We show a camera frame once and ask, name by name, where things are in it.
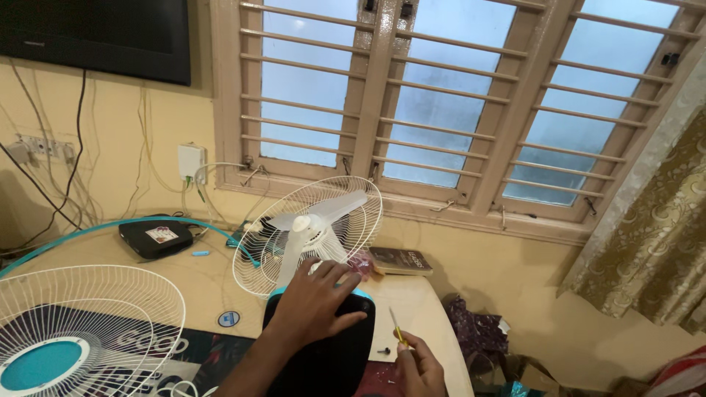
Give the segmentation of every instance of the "white wire grille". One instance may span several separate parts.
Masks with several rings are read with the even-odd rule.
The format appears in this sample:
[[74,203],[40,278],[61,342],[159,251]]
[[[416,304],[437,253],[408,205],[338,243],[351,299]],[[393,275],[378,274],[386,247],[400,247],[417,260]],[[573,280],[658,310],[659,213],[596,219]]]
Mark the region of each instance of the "white wire grille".
[[[366,251],[382,225],[383,202],[380,191],[373,183],[360,177],[323,179],[293,191],[273,204],[255,221],[254,227],[244,234],[233,258],[233,276],[238,284],[262,298],[267,298],[277,285],[288,232],[267,224],[268,219],[283,213],[306,215],[313,204],[358,190],[365,191],[368,201],[335,221],[331,228],[348,253],[347,259],[360,251]],[[316,249],[327,249],[326,233],[324,230],[304,245],[299,263],[310,256],[317,256]],[[259,261],[260,266],[254,266],[245,251]]]
[[31,396],[130,396],[172,354],[186,309],[166,278],[139,268],[58,268],[0,280],[0,363],[62,337],[90,354],[58,384]]

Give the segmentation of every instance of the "tv screen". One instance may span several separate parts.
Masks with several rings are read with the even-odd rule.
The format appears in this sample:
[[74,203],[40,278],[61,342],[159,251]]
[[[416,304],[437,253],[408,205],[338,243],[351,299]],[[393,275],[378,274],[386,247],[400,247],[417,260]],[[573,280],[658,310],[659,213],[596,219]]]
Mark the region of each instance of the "tv screen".
[[0,0],[0,53],[191,84],[186,0]]

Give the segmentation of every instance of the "white fan blade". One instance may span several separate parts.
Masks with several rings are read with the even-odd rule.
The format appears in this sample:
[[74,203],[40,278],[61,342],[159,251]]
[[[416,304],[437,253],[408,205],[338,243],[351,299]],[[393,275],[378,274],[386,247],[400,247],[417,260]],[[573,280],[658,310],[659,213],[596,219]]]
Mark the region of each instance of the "white fan blade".
[[285,257],[282,258],[280,275],[277,277],[277,288],[284,287],[292,281],[294,274],[297,272],[299,257],[304,250],[306,240],[306,235],[303,232],[289,231],[287,235],[287,246],[285,247]]
[[331,226],[328,227],[323,241],[317,245],[316,253],[322,261],[332,259],[339,263],[346,263],[348,252],[341,245],[341,241],[338,240]]
[[297,216],[298,215],[293,213],[281,213],[270,220],[266,220],[265,222],[273,227],[276,227],[278,230],[283,230],[286,232],[289,229],[292,229],[292,224]]
[[309,213],[318,215],[326,225],[334,223],[338,218],[350,213],[368,201],[365,191],[356,190],[341,197],[329,198],[316,203],[309,208]]

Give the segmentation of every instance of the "curtain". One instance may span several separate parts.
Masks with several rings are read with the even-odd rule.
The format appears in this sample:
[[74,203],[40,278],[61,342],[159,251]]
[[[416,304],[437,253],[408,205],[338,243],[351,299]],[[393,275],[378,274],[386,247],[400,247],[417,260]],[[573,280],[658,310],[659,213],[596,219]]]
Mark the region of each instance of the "curtain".
[[659,325],[706,329],[703,109],[609,236],[586,251],[558,295],[572,291],[609,316],[634,309]]

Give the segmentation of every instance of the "wall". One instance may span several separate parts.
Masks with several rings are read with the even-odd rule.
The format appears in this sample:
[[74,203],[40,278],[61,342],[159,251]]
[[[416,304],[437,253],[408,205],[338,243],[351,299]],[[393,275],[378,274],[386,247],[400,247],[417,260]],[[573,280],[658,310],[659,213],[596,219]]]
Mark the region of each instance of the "wall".
[[[35,68],[20,67],[19,71],[37,101],[45,127],[56,139],[75,143],[79,71],[16,63]],[[79,175],[98,218],[120,218],[136,186],[138,200],[132,200],[128,216],[180,209],[180,195],[157,183],[146,159],[140,166],[143,138],[137,109],[142,82],[93,72],[89,78],[80,124],[86,150]],[[148,86],[152,159],[166,183],[180,189],[177,144],[193,141],[205,146],[213,160],[208,89]],[[15,141],[14,134],[40,136],[39,124],[8,61],[0,60],[0,141],[9,144]],[[35,161],[29,168],[47,185],[42,164]],[[63,186],[67,166],[53,165]],[[211,173],[208,192],[215,205],[226,219],[239,222],[257,197],[215,190],[213,180]],[[186,198],[195,217],[207,217],[195,192]],[[43,229],[50,215],[36,189],[0,155],[0,247],[21,244]],[[65,221],[57,224],[44,238],[67,231]],[[577,247],[396,218],[385,218],[376,244],[424,252],[435,268],[430,281],[440,297],[458,291],[469,309],[502,314],[512,326],[510,349],[539,359],[567,386],[607,390],[619,376],[647,378],[667,360],[706,343],[703,334],[691,336],[676,327],[658,327],[634,312],[611,319],[574,295],[556,299],[556,286],[578,255]]]

